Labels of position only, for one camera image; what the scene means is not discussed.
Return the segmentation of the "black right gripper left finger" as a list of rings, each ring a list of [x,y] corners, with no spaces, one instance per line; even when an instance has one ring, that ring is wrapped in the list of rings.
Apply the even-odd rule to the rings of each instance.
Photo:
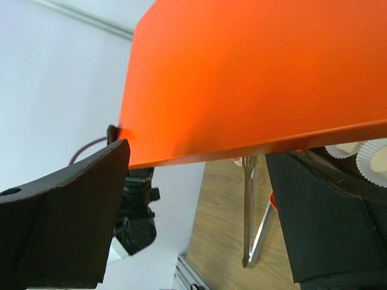
[[[1,288],[93,289],[103,281],[130,149],[116,141],[1,193]]]

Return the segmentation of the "orange box lid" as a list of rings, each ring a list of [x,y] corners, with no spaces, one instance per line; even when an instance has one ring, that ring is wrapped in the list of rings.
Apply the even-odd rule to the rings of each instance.
[[[119,118],[132,168],[386,137],[385,1],[156,1]]]

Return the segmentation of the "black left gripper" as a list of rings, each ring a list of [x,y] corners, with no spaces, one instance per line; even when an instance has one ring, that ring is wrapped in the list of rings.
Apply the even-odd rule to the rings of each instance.
[[[120,139],[121,127],[110,124],[106,143]],[[160,199],[160,191],[153,188],[154,168],[128,170],[125,178],[119,213],[115,223],[115,237],[129,256],[150,246],[157,237],[155,213],[149,207]]]

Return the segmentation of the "orange chocolate box base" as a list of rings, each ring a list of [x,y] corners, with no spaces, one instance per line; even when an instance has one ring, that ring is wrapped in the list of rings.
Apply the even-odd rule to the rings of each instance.
[[[305,156],[304,149],[270,153],[265,156],[272,184],[269,201],[276,212],[279,210],[278,201],[283,204],[287,196],[292,198],[297,195],[299,186],[296,183],[298,177],[302,176],[299,173],[299,167],[302,167],[300,156]]]

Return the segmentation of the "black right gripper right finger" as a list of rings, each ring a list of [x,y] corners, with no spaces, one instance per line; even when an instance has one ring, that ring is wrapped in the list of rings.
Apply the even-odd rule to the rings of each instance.
[[[296,151],[266,155],[293,280],[386,288],[386,189]]]

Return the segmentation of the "steel serving tongs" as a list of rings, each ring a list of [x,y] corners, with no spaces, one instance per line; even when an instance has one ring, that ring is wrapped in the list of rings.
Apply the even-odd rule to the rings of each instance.
[[[242,157],[242,168],[244,171],[242,265],[244,268],[254,268],[258,264],[274,213],[274,209],[270,201],[268,201],[258,230],[254,233],[255,174],[257,163],[257,155]]]

